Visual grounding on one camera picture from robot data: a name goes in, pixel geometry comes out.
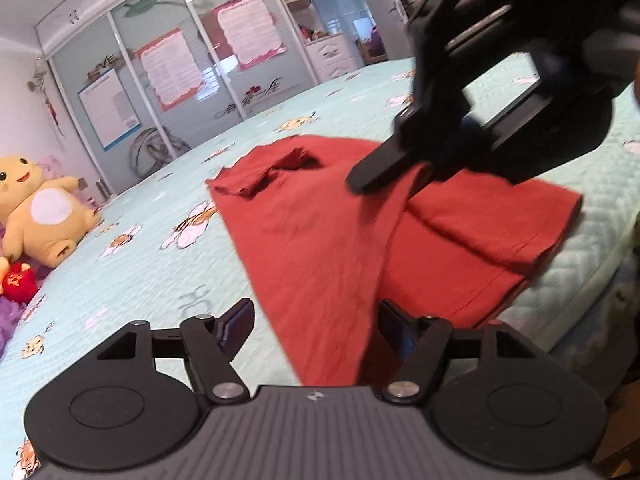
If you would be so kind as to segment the red t-shirt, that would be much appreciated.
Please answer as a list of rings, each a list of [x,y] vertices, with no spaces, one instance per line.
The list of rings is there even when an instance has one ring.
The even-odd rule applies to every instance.
[[[498,315],[574,226],[582,196],[544,180],[411,169],[383,191],[349,191],[367,140],[289,136],[208,181],[262,310],[300,382],[382,382],[394,361],[378,304],[474,328]]]

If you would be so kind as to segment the mint quilted floral bedspread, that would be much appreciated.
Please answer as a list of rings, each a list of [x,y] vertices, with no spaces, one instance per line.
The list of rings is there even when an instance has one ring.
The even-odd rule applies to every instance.
[[[134,320],[175,327],[253,296],[221,218],[180,247],[175,228],[209,200],[206,181],[258,145],[292,134],[382,141],[408,103],[412,64],[386,62],[306,91],[216,136],[115,197],[102,223],[44,280],[1,359],[1,474],[25,479],[24,411],[47,382]],[[613,351],[636,306],[630,233],[639,211],[639,110],[631,90],[614,103],[594,151],[548,172],[584,199],[547,270],[501,315],[540,348],[580,370]]]

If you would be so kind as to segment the white drawer cabinet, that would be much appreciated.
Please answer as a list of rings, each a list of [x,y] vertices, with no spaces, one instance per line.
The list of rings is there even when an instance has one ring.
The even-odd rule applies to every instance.
[[[326,82],[358,70],[359,54],[344,34],[324,36],[305,46],[309,61],[320,82]]]

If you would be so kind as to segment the pink bordered poster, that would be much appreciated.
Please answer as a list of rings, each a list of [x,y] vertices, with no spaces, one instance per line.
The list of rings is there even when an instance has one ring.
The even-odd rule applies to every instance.
[[[203,85],[201,71],[180,28],[141,47],[136,55],[164,112],[195,96]]]
[[[217,6],[213,14],[240,70],[248,70],[286,51],[264,0],[230,0]]]

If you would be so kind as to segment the red small plush toy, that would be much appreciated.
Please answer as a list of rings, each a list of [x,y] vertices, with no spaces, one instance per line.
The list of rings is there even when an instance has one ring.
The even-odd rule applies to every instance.
[[[9,263],[1,258],[1,295],[18,304],[29,304],[37,295],[35,270],[24,262]]]

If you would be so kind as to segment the yellow plush toy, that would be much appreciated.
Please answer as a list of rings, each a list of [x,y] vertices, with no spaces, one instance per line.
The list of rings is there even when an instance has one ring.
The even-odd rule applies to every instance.
[[[54,269],[100,222],[99,211],[75,196],[79,180],[48,180],[24,156],[0,162],[2,255],[10,263],[23,256]]]

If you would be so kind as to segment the sliding glass wardrobe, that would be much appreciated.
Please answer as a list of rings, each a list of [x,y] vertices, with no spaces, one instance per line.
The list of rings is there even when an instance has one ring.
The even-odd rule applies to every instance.
[[[36,32],[102,195],[317,83],[283,0],[65,0]]]

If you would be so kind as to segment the blue bordered poster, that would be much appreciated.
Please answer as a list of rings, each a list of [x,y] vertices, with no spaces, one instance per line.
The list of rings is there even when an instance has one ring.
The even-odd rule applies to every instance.
[[[87,84],[78,98],[104,151],[142,126],[114,68]]]

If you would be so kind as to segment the wall hanging ornament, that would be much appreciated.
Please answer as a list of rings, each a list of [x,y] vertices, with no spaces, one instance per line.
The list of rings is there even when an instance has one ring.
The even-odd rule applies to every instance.
[[[46,78],[48,74],[48,64],[41,56],[36,58],[34,64],[34,71],[32,72],[32,78],[27,81],[27,88],[30,92],[39,93],[42,96],[43,104],[46,107],[53,125],[55,126],[58,135],[64,139],[65,134],[61,129],[60,122],[58,121],[58,114],[52,101],[47,94]]]

